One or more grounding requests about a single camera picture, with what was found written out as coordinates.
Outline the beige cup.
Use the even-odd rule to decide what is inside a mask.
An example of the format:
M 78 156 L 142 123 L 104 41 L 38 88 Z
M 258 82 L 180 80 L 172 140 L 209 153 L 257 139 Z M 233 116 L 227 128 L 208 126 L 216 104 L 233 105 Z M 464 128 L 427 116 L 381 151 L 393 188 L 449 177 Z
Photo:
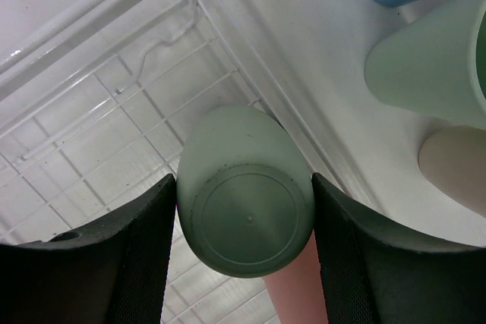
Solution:
M 421 145 L 418 165 L 438 190 L 485 216 L 485 131 L 455 126 L 433 133 Z

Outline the pink cup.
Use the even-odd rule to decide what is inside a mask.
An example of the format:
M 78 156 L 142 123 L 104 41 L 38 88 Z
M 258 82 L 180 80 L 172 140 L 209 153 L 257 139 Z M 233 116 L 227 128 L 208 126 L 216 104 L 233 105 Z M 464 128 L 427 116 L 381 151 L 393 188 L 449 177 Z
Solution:
M 327 323 L 315 236 L 287 266 L 263 277 L 281 323 Z

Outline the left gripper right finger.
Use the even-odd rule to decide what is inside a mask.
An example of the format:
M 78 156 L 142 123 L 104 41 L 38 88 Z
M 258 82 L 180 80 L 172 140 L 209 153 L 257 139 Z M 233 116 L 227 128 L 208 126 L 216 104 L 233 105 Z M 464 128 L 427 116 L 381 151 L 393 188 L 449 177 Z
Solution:
M 485 249 L 408 228 L 312 176 L 331 323 L 483 323 Z

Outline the green cup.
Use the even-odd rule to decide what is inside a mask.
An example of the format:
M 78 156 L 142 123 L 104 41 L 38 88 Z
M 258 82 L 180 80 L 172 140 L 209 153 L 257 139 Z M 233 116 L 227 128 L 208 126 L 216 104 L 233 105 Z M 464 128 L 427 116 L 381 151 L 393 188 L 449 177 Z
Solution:
M 413 112 L 485 126 L 475 51 L 485 0 L 451 0 L 379 42 L 364 75 L 381 101 Z
M 313 230 L 304 156 L 277 121 L 250 106 L 220 107 L 200 120 L 181 153 L 177 199 L 189 247 L 228 276 L 278 271 Z

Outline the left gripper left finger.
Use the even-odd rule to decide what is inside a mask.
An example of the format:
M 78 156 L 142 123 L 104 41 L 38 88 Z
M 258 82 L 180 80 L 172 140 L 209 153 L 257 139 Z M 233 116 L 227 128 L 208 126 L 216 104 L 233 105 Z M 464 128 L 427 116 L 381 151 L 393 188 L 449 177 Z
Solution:
M 175 207 L 175 178 L 166 175 L 50 241 L 1 245 L 1 321 L 160 322 Z

